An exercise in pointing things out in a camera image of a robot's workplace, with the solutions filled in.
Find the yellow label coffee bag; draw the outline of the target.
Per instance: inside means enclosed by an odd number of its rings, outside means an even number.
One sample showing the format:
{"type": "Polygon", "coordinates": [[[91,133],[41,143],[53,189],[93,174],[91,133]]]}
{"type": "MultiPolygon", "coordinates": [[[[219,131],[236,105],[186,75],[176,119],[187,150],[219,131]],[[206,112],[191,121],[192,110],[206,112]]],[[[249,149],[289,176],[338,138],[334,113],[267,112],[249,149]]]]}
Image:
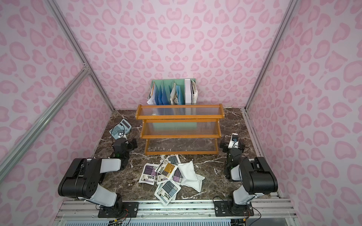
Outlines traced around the yellow label coffee bag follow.
{"type": "Polygon", "coordinates": [[[178,170],[182,174],[183,181],[197,181],[193,161],[178,164],[178,170]]]}
{"type": "Polygon", "coordinates": [[[174,173],[178,169],[177,165],[174,165],[168,161],[162,161],[161,164],[156,168],[157,184],[162,184],[166,181],[172,180],[174,173]]]}

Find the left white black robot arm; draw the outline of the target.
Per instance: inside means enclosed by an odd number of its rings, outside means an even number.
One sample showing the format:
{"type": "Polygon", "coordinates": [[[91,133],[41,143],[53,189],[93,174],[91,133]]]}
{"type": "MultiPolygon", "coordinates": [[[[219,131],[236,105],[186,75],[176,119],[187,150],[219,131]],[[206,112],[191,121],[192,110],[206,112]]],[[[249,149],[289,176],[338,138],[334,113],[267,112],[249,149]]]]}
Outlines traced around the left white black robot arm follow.
{"type": "Polygon", "coordinates": [[[137,140],[122,137],[114,141],[112,158],[75,158],[58,186],[62,197],[77,198],[104,208],[122,209],[121,195],[104,188],[106,173],[124,170],[137,140]]]}

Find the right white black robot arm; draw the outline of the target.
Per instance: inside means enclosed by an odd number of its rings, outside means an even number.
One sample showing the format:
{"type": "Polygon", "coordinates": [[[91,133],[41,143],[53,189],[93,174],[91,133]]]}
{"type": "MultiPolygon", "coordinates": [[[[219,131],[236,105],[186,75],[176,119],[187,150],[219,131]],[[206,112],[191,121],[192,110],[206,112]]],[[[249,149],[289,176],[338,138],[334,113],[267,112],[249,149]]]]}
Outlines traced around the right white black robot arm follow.
{"type": "Polygon", "coordinates": [[[242,183],[231,194],[232,207],[247,206],[257,197],[277,192],[277,178],[264,157],[245,157],[245,146],[236,140],[231,143],[221,141],[219,147],[226,153],[226,179],[242,183]]]}

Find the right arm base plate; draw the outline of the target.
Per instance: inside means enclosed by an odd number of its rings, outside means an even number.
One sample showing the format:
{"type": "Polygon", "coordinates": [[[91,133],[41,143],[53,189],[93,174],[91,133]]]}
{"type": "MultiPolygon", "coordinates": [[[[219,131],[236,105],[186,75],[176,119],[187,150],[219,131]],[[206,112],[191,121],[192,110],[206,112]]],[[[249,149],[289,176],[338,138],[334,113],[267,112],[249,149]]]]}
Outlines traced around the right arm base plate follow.
{"type": "Polygon", "coordinates": [[[242,217],[254,216],[251,205],[237,205],[233,201],[213,200],[215,215],[217,217],[242,217]]]}

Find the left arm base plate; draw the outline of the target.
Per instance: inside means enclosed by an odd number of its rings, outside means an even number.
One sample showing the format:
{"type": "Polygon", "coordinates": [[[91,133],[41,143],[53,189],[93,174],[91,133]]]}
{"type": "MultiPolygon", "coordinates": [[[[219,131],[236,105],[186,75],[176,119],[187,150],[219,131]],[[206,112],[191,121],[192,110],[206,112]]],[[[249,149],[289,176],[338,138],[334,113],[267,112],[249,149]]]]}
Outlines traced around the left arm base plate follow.
{"type": "Polygon", "coordinates": [[[136,218],[139,209],[139,202],[116,203],[113,207],[100,206],[98,218],[136,218]]]}

